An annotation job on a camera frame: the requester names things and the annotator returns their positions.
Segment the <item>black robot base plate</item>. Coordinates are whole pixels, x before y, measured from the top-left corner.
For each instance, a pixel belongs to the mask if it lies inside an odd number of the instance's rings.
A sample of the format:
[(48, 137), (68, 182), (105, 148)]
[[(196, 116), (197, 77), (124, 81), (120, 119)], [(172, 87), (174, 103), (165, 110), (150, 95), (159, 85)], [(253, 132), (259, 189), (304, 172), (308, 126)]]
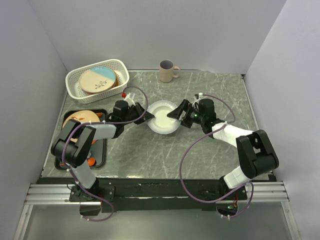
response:
[(78, 185), (70, 191), (70, 202), (99, 201), (103, 213), (187, 209), (215, 211), (214, 201), (222, 196), (233, 203), (249, 201), (254, 197), (243, 186), (231, 192), (216, 179), (99, 179), (87, 192)]

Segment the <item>white fluted deep plate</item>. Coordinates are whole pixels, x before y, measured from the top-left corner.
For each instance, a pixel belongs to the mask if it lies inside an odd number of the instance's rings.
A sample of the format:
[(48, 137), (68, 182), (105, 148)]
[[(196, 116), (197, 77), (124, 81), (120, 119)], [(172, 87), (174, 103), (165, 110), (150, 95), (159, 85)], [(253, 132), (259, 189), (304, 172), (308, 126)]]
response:
[(175, 132), (181, 122), (175, 118), (167, 117), (167, 114), (175, 110), (178, 106), (168, 100), (159, 100), (152, 103), (147, 112), (154, 115), (154, 118), (147, 121), (148, 127), (160, 135), (168, 135)]

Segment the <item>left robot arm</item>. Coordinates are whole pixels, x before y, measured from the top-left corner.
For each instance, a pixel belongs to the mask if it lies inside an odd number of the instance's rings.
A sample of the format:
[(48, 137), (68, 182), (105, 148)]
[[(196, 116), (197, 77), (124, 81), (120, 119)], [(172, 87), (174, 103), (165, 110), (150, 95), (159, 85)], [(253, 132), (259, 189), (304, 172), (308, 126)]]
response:
[(115, 139), (123, 133), (127, 124), (142, 124), (155, 116), (138, 102), (129, 105), (126, 100), (118, 100), (112, 113), (102, 122), (85, 122), (70, 119), (51, 145), (50, 152), (62, 160), (71, 172), (75, 182), (82, 187), (81, 195), (88, 201), (95, 200), (100, 193), (99, 180), (90, 170), (87, 156), (92, 142)]

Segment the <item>woven bamboo square tray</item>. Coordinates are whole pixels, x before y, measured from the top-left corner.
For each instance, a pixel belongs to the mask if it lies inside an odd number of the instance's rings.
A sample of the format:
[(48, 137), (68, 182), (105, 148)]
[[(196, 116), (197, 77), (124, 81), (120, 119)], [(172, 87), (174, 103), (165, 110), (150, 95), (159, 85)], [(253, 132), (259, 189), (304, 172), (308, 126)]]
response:
[(120, 76), (119, 74), (113, 70), (114, 74), (115, 74), (115, 84), (114, 84), (114, 87), (118, 87), (120, 84), (121, 84), (121, 81), (120, 81)]

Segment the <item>large cream and blue plate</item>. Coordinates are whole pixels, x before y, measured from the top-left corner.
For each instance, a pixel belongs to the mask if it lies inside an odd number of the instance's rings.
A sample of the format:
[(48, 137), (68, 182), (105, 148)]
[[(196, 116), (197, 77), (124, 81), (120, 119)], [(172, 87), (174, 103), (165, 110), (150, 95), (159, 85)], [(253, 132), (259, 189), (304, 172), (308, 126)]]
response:
[(118, 83), (116, 73), (107, 67), (94, 67), (79, 77), (80, 88), (89, 94), (98, 94), (115, 87)]

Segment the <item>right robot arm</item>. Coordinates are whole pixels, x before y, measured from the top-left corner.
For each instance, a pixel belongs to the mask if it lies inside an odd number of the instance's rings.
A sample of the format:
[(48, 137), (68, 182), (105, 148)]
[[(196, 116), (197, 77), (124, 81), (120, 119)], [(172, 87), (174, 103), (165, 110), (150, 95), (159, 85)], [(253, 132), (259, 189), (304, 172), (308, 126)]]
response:
[(237, 149), (239, 166), (219, 180), (218, 192), (224, 199), (232, 198), (238, 186), (279, 167), (279, 159), (264, 130), (245, 130), (219, 119), (214, 101), (209, 98), (194, 103), (185, 99), (167, 117), (181, 120), (180, 124), (187, 128), (198, 124), (210, 138)]

